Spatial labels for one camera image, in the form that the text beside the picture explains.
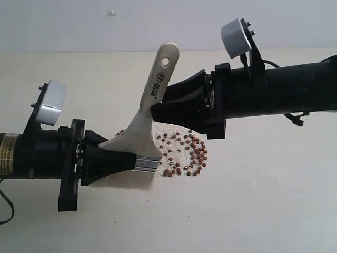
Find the robotic arm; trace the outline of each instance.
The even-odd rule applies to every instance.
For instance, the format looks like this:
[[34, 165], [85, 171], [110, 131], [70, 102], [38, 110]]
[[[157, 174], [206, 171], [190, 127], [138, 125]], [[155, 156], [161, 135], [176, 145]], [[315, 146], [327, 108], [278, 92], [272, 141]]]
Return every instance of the robotic arm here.
[[[244, 19], [236, 19], [222, 28], [229, 56], [240, 57], [242, 68], [222, 63], [210, 74], [201, 70], [169, 86], [162, 103], [151, 107], [153, 120], [221, 139], [226, 119], [284, 114], [301, 127], [300, 118], [310, 112], [337, 110], [337, 55], [318, 63], [279, 67], [262, 59], [249, 26]], [[276, 68], [266, 70], [265, 64]], [[58, 210], [76, 211], [79, 180], [87, 186], [133, 169], [137, 156], [99, 148], [107, 139], [85, 130], [85, 120], [43, 130], [41, 124], [55, 125], [66, 88], [51, 81], [40, 89], [24, 133], [0, 133], [0, 178], [61, 178]]]

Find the white spatula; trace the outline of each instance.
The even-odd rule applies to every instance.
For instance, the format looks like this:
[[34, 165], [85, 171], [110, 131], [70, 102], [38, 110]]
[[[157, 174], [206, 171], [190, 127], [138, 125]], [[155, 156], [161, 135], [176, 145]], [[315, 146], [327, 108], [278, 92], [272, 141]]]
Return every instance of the white spatula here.
[[179, 49], [175, 43], [168, 42], [160, 46], [136, 116], [123, 133], [99, 145], [102, 149], [135, 153], [135, 170], [155, 172], [162, 158], [152, 140], [150, 108], [163, 99], [178, 58]]

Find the black cable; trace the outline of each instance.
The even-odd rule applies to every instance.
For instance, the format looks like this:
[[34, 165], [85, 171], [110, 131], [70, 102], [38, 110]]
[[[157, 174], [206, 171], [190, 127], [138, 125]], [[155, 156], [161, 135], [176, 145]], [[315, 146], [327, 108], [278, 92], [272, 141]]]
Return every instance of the black cable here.
[[[263, 63], [265, 64], [269, 64], [275, 68], [278, 68], [280, 66], [278, 66], [276, 63], [272, 62], [272, 61], [268, 61], [268, 60], [263, 60]], [[290, 113], [286, 113], [284, 114], [284, 116], [286, 116], [289, 120], [291, 120], [291, 122], [293, 122], [293, 124], [297, 125], [298, 127], [302, 127], [304, 124], [304, 121], [301, 120], [301, 117], [303, 116], [308, 116], [309, 112], [303, 112], [303, 114], [298, 115], [298, 116], [294, 116]]]
[[11, 202], [11, 200], [9, 199], [9, 197], [7, 197], [7, 196], [2, 192], [2, 190], [0, 190], [0, 196], [3, 197], [4, 200], [6, 200], [6, 202], [9, 204], [9, 206], [10, 206], [10, 208], [11, 208], [11, 211], [12, 211], [12, 214], [11, 214], [11, 216], [10, 216], [9, 219], [4, 220], [4, 221], [0, 221], [0, 225], [3, 225], [3, 224], [6, 224], [6, 223], [10, 222], [10, 220], [14, 217], [15, 209], [14, 209], [14, 205], [13, 205], [13, 203]]

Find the label sticker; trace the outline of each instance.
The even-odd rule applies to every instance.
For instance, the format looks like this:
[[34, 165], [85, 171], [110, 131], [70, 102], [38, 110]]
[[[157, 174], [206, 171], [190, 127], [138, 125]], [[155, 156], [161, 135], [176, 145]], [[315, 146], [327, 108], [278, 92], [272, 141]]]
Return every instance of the label sticker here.
[[0, 175], [13, 173], [13, 155], [17, 137], [16, 133], [7, 133], [0, 144]]

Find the white table surface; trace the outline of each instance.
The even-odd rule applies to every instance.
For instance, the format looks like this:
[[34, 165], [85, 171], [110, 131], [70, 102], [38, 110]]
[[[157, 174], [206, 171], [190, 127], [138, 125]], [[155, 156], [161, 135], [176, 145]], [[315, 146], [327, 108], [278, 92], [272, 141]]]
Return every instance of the white table surface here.
[[[320, 61], [337, 48], [264, 50], [279, 65]], [[57, 126], [72, 118], [107, 138], [135, 114], [155, 53], [0, 54], [0, 132], [21, 133], [39, 85], [68, 87]], [[227, 62], [221, 52], [182, 52], [172, 82]], [[232, 67], [239, 67], [237, 60]], [[199, 177], [116, 174], [80, 187], [78, 211], [57, 212], [60, 180], [5, 180], [16, 207], [0, 226], [5, 252], [336, 252], [337, 114], [298, 128], [282, 115], [227, 121], [207, 141]], [[9, 209], [0, 200], [0, 219]]]

